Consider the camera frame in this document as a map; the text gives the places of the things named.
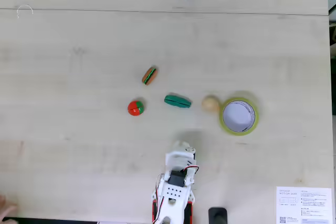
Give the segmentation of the person's hand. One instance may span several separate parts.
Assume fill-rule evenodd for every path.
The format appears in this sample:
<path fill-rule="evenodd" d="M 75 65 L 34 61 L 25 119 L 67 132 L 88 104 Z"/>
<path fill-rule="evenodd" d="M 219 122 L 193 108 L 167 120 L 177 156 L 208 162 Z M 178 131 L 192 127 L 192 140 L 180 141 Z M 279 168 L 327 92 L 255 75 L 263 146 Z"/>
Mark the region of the person's hand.
<path fill-rule="evenodd" d="M 10 223 L 10 222 L 15 223 L 15 221 L 13 221 L 13 220 L 4 221 L 4 218 L 7 217 L 7 215 L 9 213 L 11 213 L 14 210 L 16 210 L 16 208 L 17 208 L 17 206 L 15 204 L 7 203 L 5 196 L 1 195 L 1 223 L 6 223 L 6 222 L 8 222 L 8 223 Z"/>

